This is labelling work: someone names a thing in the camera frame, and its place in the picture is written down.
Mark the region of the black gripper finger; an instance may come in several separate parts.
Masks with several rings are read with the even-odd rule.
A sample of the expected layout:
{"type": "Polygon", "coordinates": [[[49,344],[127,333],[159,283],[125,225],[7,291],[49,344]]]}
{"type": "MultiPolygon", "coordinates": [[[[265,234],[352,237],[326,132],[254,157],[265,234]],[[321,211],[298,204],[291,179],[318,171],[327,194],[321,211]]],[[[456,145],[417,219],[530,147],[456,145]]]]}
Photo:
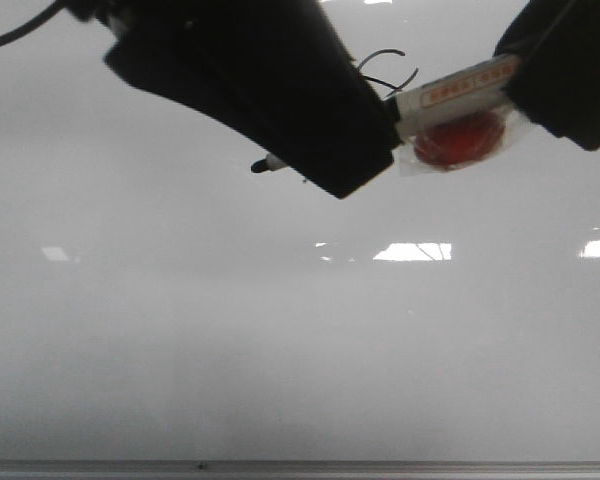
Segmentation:
{"type": "Polygon", "coordinates": [[[600,149],[600,0],[527,2],[494,54],[520,59],[504,91],[529,120],[600,149]]]}
{"type": "Polygon", "coordinates": [[[105,61],[345,198],[393,161],[393,122],[315,1],[133,1],[105,61]]]}

